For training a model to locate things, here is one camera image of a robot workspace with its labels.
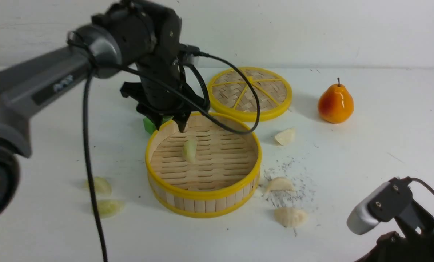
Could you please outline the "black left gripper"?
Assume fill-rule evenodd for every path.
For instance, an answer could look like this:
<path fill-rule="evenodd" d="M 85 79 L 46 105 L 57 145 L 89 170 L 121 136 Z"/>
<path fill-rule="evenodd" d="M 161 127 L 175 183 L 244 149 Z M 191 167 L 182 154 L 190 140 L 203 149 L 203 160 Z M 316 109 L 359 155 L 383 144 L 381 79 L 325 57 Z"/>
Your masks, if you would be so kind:
<path fill-rule="evenodd" d="M 180 43 L 182 20 L 170 7 L 150 0 L 121 0 L 91 18 L 106 29 L 119 45 L 122 66 L 135 64 L 140 73 L 151 76 L 180 92 L 200 108 L 209 110 L 207 98 L 197 96 L 186 83 L 184 64 L 195 47 Z M 141 77 L 139 83 L 125 82 L 123 97 L 138 102 L 136 111 L 157 127 L 173 116 L 180 133 L 186 131 L 189 116 L 196 109 L 159 84 Z"/>

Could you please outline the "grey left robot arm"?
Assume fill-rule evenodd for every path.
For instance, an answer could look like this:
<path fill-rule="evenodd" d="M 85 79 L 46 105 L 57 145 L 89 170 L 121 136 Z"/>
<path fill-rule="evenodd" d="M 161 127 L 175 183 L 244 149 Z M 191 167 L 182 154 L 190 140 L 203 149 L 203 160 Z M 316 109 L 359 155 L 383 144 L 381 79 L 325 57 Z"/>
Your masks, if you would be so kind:
<path fill-rule="evenodd" d="M 166 117 L 181 131 L 190 113 L 210 109 L 186 82 L 195 46 L 180 43 L 182 20 L 172 8 L 148 0 L 121 0 L 68 35 L 67 46 L 0 70 L 0 214 L 20 180 L 16 155 L 32 155 L 29 120 L 89 76 L 107 79 L 117 66 L 137 66 L 140 82 L 120 94 L 160 128 Z"/>

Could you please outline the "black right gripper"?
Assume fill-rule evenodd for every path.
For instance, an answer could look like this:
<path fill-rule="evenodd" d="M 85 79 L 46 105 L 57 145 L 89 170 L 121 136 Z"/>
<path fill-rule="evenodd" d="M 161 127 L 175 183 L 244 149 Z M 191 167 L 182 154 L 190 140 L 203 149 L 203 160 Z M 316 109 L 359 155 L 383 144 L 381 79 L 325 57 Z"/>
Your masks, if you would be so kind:
<path fill-rule="evenodd" d="M 413 201 L 395 221 L 402 231 L 383 234 L 358 262 L 434 262 L 434 217 Z"/>

